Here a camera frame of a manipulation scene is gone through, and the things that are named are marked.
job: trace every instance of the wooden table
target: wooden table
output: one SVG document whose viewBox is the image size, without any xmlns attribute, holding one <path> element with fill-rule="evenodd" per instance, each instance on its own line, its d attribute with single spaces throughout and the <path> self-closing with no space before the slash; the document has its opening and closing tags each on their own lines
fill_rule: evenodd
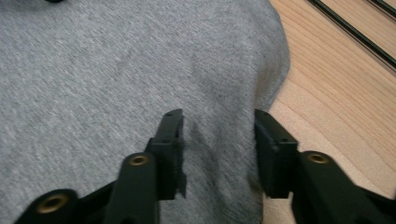
<svg viewBox="0 0 396 224">
<path fill-rule="evenodd" d="M 285 27 L 291 69 L 270 113 L 301 151 L 329 154 L 357 185 L 395 197 L 395 72 L 307 0 L 271 2 Z M 395 57 L 396 21 L 363 0 L 323 2 Z M 290 200 L 265 199 L 264 223 L 294 223 Z"/>
</svg>

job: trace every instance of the black plastic bracket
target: black plastic bracket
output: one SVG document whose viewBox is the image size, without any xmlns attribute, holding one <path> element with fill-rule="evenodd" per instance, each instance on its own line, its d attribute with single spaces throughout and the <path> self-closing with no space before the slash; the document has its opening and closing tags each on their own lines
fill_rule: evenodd
<svg viewBox="0 0 396 224">
<path fill-rule="evenodd" d="M 186 195 L 182 171 L 183 111 L 163 116 L 146 151 L 125 158 L 116 181 L 78 198 L 71 189 L 56 189 L 36 200 L 16 224 L 158 224 L 158 201 Z"/>
<path fill-rule="evenodd" d="M 396 223 L 396 201 L 353 184 L 337 163 L 297 141 L 268 113 L 256 110 L 259 176 L 270 198 L 288 198 L 298 224 Z"/>
</svg>

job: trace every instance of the brass insert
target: brass insert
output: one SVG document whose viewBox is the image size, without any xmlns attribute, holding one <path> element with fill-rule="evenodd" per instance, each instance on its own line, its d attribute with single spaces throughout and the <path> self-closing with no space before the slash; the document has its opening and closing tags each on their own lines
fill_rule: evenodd
<svg viewBox="0 0 396 224">
<path fill-rule="evenodd" d="M 65 194 L 54 194 L 41 202 L 37 207 L 37 212 L 41 214 L 54 212 L 63 207 L 69 198 Z"/>
<path fill-rule="evenodd" d="M 322 164 L 329 162 L 329 160 L 326 157 L 320 154 L 310 154 L 308 155 L 308 159 L 311 160 L 312 162 L 322 163 Z"/>
<path fill-rule="evenodd" d="M 135 156 L 129 160 L 129 164 L 131 165 L 143 165 L 149 161 L 149 158 L 146 156 Z"/>
</svg>

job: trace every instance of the gray fabric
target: gray fabric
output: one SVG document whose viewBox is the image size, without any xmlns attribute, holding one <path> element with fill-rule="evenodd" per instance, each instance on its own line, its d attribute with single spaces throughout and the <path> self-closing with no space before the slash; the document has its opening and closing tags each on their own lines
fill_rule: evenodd
<svg viewBox="0 0 396 224">
<path fill-rule="evenodd" d="M 289 69 L 268 0 L 0 1 L 0 223 L 84 196 L 183 108 L 188 197 L 163 223 L 259 223 L 253 110 Z"/>
</svg>

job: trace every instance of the wooden surface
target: wooden surface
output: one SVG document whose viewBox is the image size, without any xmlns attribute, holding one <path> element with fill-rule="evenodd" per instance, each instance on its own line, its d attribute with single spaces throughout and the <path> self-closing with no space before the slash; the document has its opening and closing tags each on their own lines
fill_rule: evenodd
<svg viewBox="0 0 396 224">
<path fill-rule="evenodd" d="M 271 2 L 286 30 L 291 69 L 270 113 L 299 140 L 301 151 L 329 154 L 357 185 L 393 198 L 395 72 L 306 0 Z M 396 6 L 396 0 L 387 2 Z M 362 10 L 349 15 L 353 25 L 396 51 L 395 21 L 378 25 L 359 19 L 378 17 L 375 7 L 363 0 L 326 3 L 343 16 L 353 8 Z M 290 200 L 265 199 L 264 223 L 294 223 Z"/>
</svg>

